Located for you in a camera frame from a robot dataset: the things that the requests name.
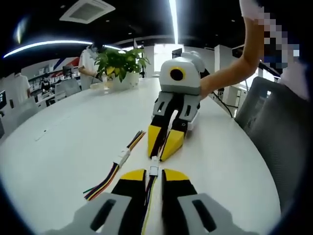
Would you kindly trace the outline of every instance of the green leaves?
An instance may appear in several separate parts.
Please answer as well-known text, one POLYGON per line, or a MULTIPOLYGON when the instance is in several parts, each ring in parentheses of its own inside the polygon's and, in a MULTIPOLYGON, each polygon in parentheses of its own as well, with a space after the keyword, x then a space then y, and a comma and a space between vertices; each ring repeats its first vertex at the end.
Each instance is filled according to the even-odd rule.
POLYGON ((126 70, 124 68, 119 69, 119 80, 122 82, 124 78, 126 77, 126 70))
POLYGON ((119 77, 122 82, 128 72, 140 72, 141 67, 150 64, 148 58, 143 56, 143 49, 133 49, 119 53, 118 50, 107 48, 100 53, 95 61, 99 65, 100 76, 105 72, 110 77, 119 77))

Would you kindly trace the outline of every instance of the yellow eye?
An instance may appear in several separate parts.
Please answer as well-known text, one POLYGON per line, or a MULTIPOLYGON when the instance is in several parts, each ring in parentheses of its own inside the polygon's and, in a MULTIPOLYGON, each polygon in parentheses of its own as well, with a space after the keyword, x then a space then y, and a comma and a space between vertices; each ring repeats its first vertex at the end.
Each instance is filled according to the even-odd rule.
POLYGON ((185 78, 185 70, 180 67, 172 67, 170 70, 170 77, 175 81, 181 81, 185 78))

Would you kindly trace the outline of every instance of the white pot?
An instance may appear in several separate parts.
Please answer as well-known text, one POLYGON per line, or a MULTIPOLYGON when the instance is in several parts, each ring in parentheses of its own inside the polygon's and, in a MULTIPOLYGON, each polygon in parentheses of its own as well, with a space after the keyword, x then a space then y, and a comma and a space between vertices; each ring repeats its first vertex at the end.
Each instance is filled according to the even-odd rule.
POLYGON ((139 73, 128 72, 122 82, 120 82, 119 77, 113 78, 112 90, 123 91, 133 88, 138 85, 138 81, 139 73))

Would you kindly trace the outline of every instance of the black circular sensor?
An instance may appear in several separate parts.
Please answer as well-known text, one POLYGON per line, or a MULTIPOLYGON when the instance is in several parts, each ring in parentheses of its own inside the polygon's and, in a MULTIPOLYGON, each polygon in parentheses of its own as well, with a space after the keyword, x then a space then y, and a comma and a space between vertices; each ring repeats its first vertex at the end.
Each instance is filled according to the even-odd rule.
POLYGON ((178 70, 178 69, 173 69, 170 72, 170 76, 172 79, 174 79, 175 81, 181 81, 184 78, 184 74, 182 73, 182 71, 178 70))

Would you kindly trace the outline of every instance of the yellow wire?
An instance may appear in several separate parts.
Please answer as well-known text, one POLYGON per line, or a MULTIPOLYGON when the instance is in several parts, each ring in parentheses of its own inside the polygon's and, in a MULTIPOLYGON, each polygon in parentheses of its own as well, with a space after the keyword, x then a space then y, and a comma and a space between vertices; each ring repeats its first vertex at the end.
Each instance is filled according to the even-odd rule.
POLYGON ((118 171, 118 166, 115 167, 115 170, 112 174, 112 176, 109 178, 109 180, 101 187, 99 188, 96 192, 94 192, 87 200, 90 201, 90 199, 95 195, 97 194, 101 189, 103 189, 103 187, 105 187, 112 179, 112 177, 115 175, 115 172, 118 171))
POLYGON ((140 136, 138 136, 138 138, 132 143, 132 145, 129 147, 130 150, 132 150, 136 144, 139 142, 139 140, 144 136, 145 132, 141 133, 140 136))
POLYGON ((142 227, 141 235, 144 235, 144 234, 145 234, 145 231, 146 231, 147 221, 148 221, 149 213, 150 213, 150 206, 151 206, 151 202, 152 202, 152 190, 153 190, 153 186, 155 185, 156 180, 157 180, 157 178, 155 177, 155 179, 153 180, 153 183, 152 183, 152 187, 151 187, 150 200, 149 200, 149 205, 148 205, 148 211, 147 211, 147 215, 146 215, 145 222, 144 222, 143 227, 142 227))

